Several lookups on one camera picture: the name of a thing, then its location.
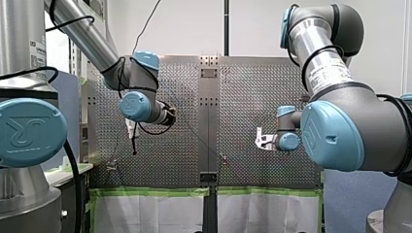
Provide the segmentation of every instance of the logo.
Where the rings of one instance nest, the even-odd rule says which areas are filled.
[[[47,140],[43,138],[52,136],[45,135],[44,127],[47,125],[48,117],[10,117],[6,121],[6,137],[10,143],[9,153],[41,150],[49,148]]]

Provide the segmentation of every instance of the blue joint cap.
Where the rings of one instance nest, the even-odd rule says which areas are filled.
[[[159,70],[160,59],[151,51],[136,51],[133,54],[133,58],[148,68],[156,71]]]
[[[411,104],[412,103],[412,94],[404,94],[404,95],[400,96],[400,99],[407,102],[408,104]]]
[[[66,119],[54,105],[32,98],[0,103],[0,166],[39,165],[55,156],[66,139]]]
[[[136,122],[144,122],[151,116],[152,106],[146,95],[139,91],[131,91],[120,100],[120,110],[124,117]]]
[[[306,153],[318,165],[343,172],[361,167],[361,134],[339,107],[320,100],[310,103],[302,112],[300,129]]]
[[[288,48],[288,39],[289,39],[289,23],[288,23],[288,14],[289,11],[291,10],[291,8],[287,8],[284,11],[284,15],[283,15],[283,20],[282,20],[282,26],[281,26],[281,48],[282,49],[287,49]],[[295,8],[292,8],[292,12],[291,12],[291,17],[293,15]]]
[[[296,111],[295,106],[281,106],[278,108],[276,117],[281,117],[284,115],[291,114]]]
[[[300,139],[294,133],[286,133],[279,140],[279,146],[283,151],[293,151],[299,148]]]

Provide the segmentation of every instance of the perforated metal panel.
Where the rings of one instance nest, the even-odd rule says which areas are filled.
[[[165,134],[151,136],[141,131],[132,155],[119,96],[96,80],[96,142],[98,165],[93,186],[199,186],[198,180],[198,57],[163,57],[157,100],[177,108],[177,122]],[[145,126],[152,132],[164,126]]]
[[[189,56],[161,58],[158,99],[177,107],[177,122],[161,136],[142,132],[136,156],[118,94],[106,88],[95,70],[89,71],[89,153],[90,161],[97,161],[91,185],[199,186],[199,172],[207,168],[218,170],[219,185],[319,188],[320,170],[303,148],[286,153],[255,145],[258,126],[263,133],[275,132],[279,106],[303,108],[299,98],[305,91],[298,68],[286,58],[219,57],[219,65],[214,64],[219,75],[210,79],[219,82],[216,87],[200,77],[202,61]],[[213,161],[217,169],[209,164]]]
[[[286,58],[229,57],[220,64],[220,185],[317,187],[320,170],[303,147],[273,152],[255,145],[258,126],[275,132],[278,107],[303,108],[299,69]]]

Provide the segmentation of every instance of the black cable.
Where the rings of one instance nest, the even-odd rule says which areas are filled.
[[[27,74],[31,74],[31,73],[38,72],[38,71],[48,71],[48,70],[54,71],[54,74],[48,80],[48,83],[52,83],[58,77],[58,70],[54,67],[51,67],[51,66],[42,66],[42,67],[39,67],[39,68],[34,68],[34,69],[24,70],[24,71],[18,71],[18,72],[12,73],[12,74],[3,75],[3,76],[0,76],[0,80],[7,80],[7,79],[11,79],[11,78],[14,78],[14,77],[17,77],[17,76],[27,75]]]
[[[51,1],[51,7],[49,8],[49,16],[50,16],[50,18],[51,18],[51,23],[54,25],[54,26],[57,26],[57,24],[55,23],[55,16],[54,16],[54,11],[55,11],[55,3],[56,3],[56,1],[57,0],[52,0]]]
[[[308,90],[308,87],[307,87],[307,84],[306,84],[305,75],[306,75],[306,70],[309,66],[310,61],[313,58],[315,58],[317,55],[319,55],[321,52],[323,52],[325,50],[329,50],[329,49],[336,49],[340,56],[343,56],[343,54],[345,53],[345,51],[337,45],[325,46],[323,48],[317,49],[314,52],[312,52],[312,54],[310,54],[310,56],[306,59],[305,63],[303,64],[302,72],[301,72],[302,83],[303,83],[303,86],[305,87],[306,90]]]
[[[139,124],[139,127],[143,130],[143,132],[145,132],[145,133],[147,133],[147,134],[150,134],[150,135],[154,135],[154,136],[156,136],[156,135],[162,135],[162,134],[166,133],[166,132],[169,131],[169,129],[175,124],[175,122],[173,122],[173,123],[171,123],[169,126],[167,126],[167,128],[166,128],[165,130],[163,130],[163,131],[161,131],[161,132],[158,132],[158,133],[157,133],[157,132],[154,133],[154,132],[151,132],[151,131],[145,129],[140,122],[137,122],[137,123]]]
[[[136,44],[134,45],[133,52],[131,53],[132,56],[134,55],[134,52],[135,52],[136,49],[137,49],[137,44],[139,44],[139,39],[140,39],[140,37],[141,37],[141,36],[143,35],[143,33],[145,32],[146,27],[148,27],[148,24],[149,24],[149,22],[151,21],[151,18],[152,18],[152,16],[154,15],[155,10],[157,9],[157,6],[158,6],[158,4],[160,3],[160,1],[161,1],[161,0],[158,0],[158,1],[156,2],[156,4],[154,5],[154,9],[152,10],[151,14],[149,15],[148,20],[146,20],[146,23],[145,23],[145,26],[143,27],[143,30],[142,30],[142,31],[140,32],[140,34],[137,36],[137,38],[136,38]]]
[[[118,94],[119,94],[119,98],[121,99],[121,92],[120,92],[120,88],[123,86],[123,88],[126,88],[126,86],[121,82],[123,76],[124,76],[124,64],[125,64],[126,58],[124,56],[122,56],[120,58],[120,62],[121,62],[121,66],[120,66],[120,70],[118,71]]]
[[[91,19],[90,23],[94,23],[94,21],[95,21],[94,17],[92,17],[92,16],[78,17],[78,18],[75,18],[75,19],[66,21],[66,22],[64,22],[64,23],[58,24],[58,25],[54,24],[54,27],[47,28],[47,29],[46,29],[46,32],[50,32],[50,31],[53,31],[53,30],[55,30],[55,29],[59,29],[59,30],[60,30],[60,28],[62,28],[62,27],[65,27],[65,26],[67,26],[67,25],[69,25],[69,24],[72,24],[72,23],[74,23],[74,22],[77,22],[77,21],[80,21],[80,20],[83,20],[83,19]]]
[[[137,130],[137,123],[134,124],[133,136],[131,137],[131,145],[133,147],[133,155],[137,154],[137,151],[136,151],[136,130]]]
[[[405,128],[406,128],[408,143],[407,143],[405,155],[403,156],[402,161],[399,164],[399,166],[393,172],[385,172],[385,174],[390,177],[397,177],[398,175],[405,172],[405,170],[409,166],[409,163],[412,160],[412,150],[411,150],[411,147],[412,147],[412,112],[409,106],[405,104],[399,98],[395,98],[391,95],[386,95],[386,94],[378,94],[377,96],[379,98],[385,98],[386,99],[385,101],[391,102],[396,106],[396,108],[400,112],[400,115],[402,116],[403,123],[405,124]]]
[[[293,10],[294,10],[295,8],[298,8],[298,7],[299,7],[299,5],[297,5],[297,4],[292,4],[291,7],[289,8],[288,17],[287,17],[287,19],[286,19],[286,22],[287,22],[287,24],[288,24],[288,28],[287,28],[288,38],[287,38],[287,41],[286,41],[286,47],[288,48],[288,56],[289,56],[289,59],[291,60],[291,62],[292,62],[293,64],[295,64],[297,67],[299,67],[299,63],[297,63],[297,61],[295,61],[295,60],[293,59],[292,53],[291,53],[291,48],[290,48],[290,45],[289,45],[289,35],[290,35],[289,28],[291,28],[291,16],[292,16],[292,12],[293,12]]]
[[[70,147],[69,141],[64,143],[64,150],[69,158],[70,166],[73,171],[73,181],[75,183],[75,196],[76,196],[76,220],[75,220],[75,233],[80,233],[82,230],[82,212],[83,212],[83,196],[82,196],[82,180],[77,166],[76,156]]]

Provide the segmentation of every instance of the robotic arm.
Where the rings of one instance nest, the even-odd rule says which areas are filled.
[[[57,24],[84,17],[72,0],[45,0],[45,9]],[[133,57],[119,57],[98,29],[88,20],[79,20],[61,28],[104,76],[112,90],[130,90],[120,101],[121,113],[137,122],[171,125],[175,110],[157,101],[159,58],[138,51]]]
[[[362,39],[361,17],[348,6],[286,10],[281,47],[296,55],[311,99],[302,112],[278,109],[274,146],[297,149],[293,132],[300,127],[306,152],[322,167],[399,175],[411,170],[405,105],[381,101],[354,80],[347,64]]]

